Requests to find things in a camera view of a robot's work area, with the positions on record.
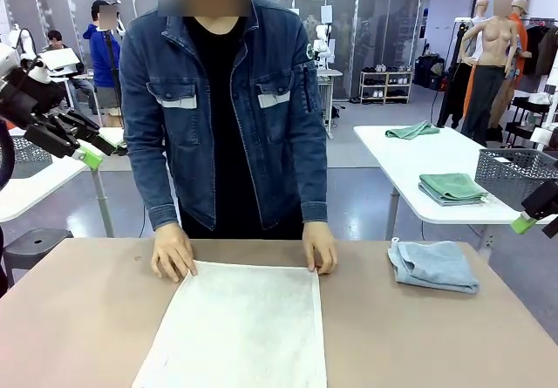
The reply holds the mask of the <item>person's left hand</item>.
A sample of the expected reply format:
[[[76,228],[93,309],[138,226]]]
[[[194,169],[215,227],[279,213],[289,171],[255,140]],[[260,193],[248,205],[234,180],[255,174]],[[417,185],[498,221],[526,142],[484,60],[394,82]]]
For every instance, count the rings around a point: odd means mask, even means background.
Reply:
[[[302,242],[310,272],[332,273],[338,265],[335,238],[327,222],[311,221],[303,225]]]

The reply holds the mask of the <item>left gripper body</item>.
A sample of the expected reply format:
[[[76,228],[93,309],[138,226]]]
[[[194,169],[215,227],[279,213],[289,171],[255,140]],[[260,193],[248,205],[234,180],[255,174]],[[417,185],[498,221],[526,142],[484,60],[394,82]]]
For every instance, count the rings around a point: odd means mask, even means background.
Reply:
[[[26,129],[59,105],[59,85],[36,81],[20,67],[12,69],[1,87],[1,117]]]

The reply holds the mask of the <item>person's right hand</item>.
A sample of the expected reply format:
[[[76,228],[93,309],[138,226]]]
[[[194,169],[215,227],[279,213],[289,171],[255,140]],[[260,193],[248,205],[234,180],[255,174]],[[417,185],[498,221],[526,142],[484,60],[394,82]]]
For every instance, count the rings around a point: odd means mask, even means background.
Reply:
[[[191,242],[177,222],[155,230],[151,267],[158,278],[173,282],[197,275]]]

